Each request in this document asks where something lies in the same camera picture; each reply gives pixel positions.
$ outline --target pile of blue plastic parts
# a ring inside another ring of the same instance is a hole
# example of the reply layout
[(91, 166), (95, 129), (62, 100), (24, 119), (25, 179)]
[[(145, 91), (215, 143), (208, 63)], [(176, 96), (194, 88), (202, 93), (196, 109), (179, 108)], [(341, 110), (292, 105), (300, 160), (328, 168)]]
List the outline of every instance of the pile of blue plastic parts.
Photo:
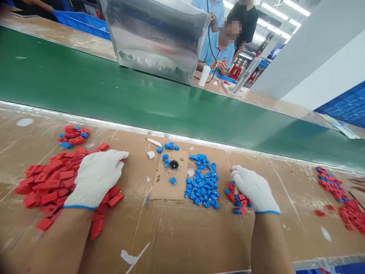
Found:
[[(185, 197), (189, 197), (197, 206), (203, 203), (206, 208), (213, 206), (214, 209), (219, 209), (219, 203), (217, 202), (219, 197), (217, 164), (210, 164), (209, 159), (204, 154), (191, 155), (190, 159), (196, 161), (198, 169), (195, 171), (193, 178), (195, 181), (192, 178), (186, 178)], [(207, 168), (210, 169), (210, 172), (203, 175), (202, 169)]]

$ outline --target black cable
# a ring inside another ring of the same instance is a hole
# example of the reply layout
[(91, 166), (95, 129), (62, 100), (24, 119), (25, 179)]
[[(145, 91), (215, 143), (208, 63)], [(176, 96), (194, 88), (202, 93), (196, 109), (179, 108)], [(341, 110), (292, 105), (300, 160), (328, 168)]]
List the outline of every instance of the black cable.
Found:
[[(208, 0), (206, 0), (206, 10), (208, 11), (208, 14), (209, 14), (209, 5), (208, 5)], [(217, 59), (216, 59), (216, 57), (214, 56), (214, 53), (213, 53), (213, 50), (212, 50), (212, 46), (211, 46), (211, 44), (210, 44), (209, 28), (210, 28), (210, 26), (208, 26), (208, 40), (209, 40), (209, 47), (210, 47), (210, 51), (212, 52), (213, 58), (214, 58), (214, 60), (216, 61), (216, 67), (214, 68), (214, 72), (213, 72), (213, 76), (212, 76), (211, 80), (210, 80), (209, 82), (205, 82), (206, 84), (210, 83), (210, 82), (213, 80), (214, 74), (216, 73), (216, 69), (217, 69)]]

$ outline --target wooden table surface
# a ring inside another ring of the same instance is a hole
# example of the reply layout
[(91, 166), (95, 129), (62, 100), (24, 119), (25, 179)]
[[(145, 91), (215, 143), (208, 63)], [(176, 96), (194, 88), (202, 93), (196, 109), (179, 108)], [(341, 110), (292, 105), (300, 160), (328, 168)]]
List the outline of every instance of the wooden table surface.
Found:
[[(326, 204), (336, 207), (340, 204), (318, 184), (313, 163), (186, 137), (154, 137), (153, 133), (149, 137), (160, 143), (174, 141), (189, 155), (204, 153), (217, 163), (221, 208), (197, 207), (189, 199), (151, 200), (146, 207), (160, 160), (160, 154), (152, 160), (146, 154), (156, 149), (145, 140), (147, 130), (125, 127), (129, 130), (124, 131), (115, 129), (116, 125), (104, 123), (101, 126), (93, 119), (81, 124), (73, 121), (85, 119), (54, 113), (56, 115), (49, 118), (49, 115), (44, 116), (46, 112), (31, 108), (0, 110), (0, 249), (7, 258), (7, 265), (15, 268), (12, 273), (17, 273), (16, 267), (23, 264), (44, 235), (35, 228), (43, 214), (37, 209), (25, 209), (24, 197), (13, 190), (29, 165), (46, 164), (50, 157), (65, 151), (58, 145), (57, 138), (67, 124), (90, 129), (91, 137), (84, 145), (88, 150), (95, 150), (106, 142), (112, 149), (130, 153), (117, 183), (125, 198), (107, 213), (100, 237), (93, 242), (88, 240), (80, 273), (126, 272), (129, 265), (120, 258), (121, 250), (137, 256), (149, 242), (133, 273), (249, 269), (254, 213), (249, 209), (247, 215), (235, 215), (233, 204), (224, 194), (231, 181), (229, 167), (235, 164), (254, 170), (268, 180), (282, 212), (283, 230), (297, 268), (343, 264), (344, 260), (353, 261), (355, 257), (351, 256), (360, 256), (357, 260), (364, 258), (365, 236), (348, 231), (336, 212), (324, 209)], [(34, 119), (34, 122), (17, 126), (17, 121), (23, 118)], [(188, 168), (195, 169), (195, 164), (188, 161)], [(345, 187), (348, 187), (347, 178), (361, 175), (341, 169), (331, 172), (345, 182)], [(328, 216), (316, 216), (315, 209), (324, 209)]]

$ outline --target blue shirt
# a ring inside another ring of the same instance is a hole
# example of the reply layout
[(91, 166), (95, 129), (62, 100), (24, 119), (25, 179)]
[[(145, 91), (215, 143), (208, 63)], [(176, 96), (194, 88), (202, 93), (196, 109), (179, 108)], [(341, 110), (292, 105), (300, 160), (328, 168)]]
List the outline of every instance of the blue shirt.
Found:
[[(233, 59), (233, 56), (235, 55), (235, 51), (236, 51), (235, 44), (231, 43), (231, 44), (227, 45), (227, 47), (225, 49), (222, 49), (221, 51), (219, 51), (218, 38), (219, 38), (219, 32), (210, 33), (210, 43), (212, 46), (213, 54), (217, 60), (223, 61), (225, 58), (227, 61), (227, 69), (229, 69), (231, 67), (232, 59)], [(212, 51), (210, 50), (210, 47), (209, 47), (209, 36), (207, 34), (205, 36), (205, 40), (204, 40), (202, 52), (200, 53), (199, 60), (204, 63), (208, 63), (209, 61), (215, 62), (215, 59), (212, 55)]]
[[(192, 6), (208, 13), (206, 0), (193, 0)], [(208, 0), (209, 12), (213, 12), (217, 17), (217, 27), (224, 26), (224, 4), (223, 0), (216, 0), (212, 5), (212, 0)]]

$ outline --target white work glove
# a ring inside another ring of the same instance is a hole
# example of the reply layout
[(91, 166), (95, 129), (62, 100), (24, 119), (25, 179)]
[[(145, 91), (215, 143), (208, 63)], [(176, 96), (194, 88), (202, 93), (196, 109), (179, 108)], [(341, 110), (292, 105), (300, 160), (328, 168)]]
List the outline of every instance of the white work glove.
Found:
[(121, 159), (129, 155), (125, 151), (108, 150), (87, 155), (80, 164), (76, 188), (63, 207), (97, 209), (106, 193), (122, 175)]
[(255, 213), (280, 214), (280, 208), (264, 178), (241, 166), (233, 166), (232, 169), (231, 176), (236, 182), (236, 186), (252, 201)]

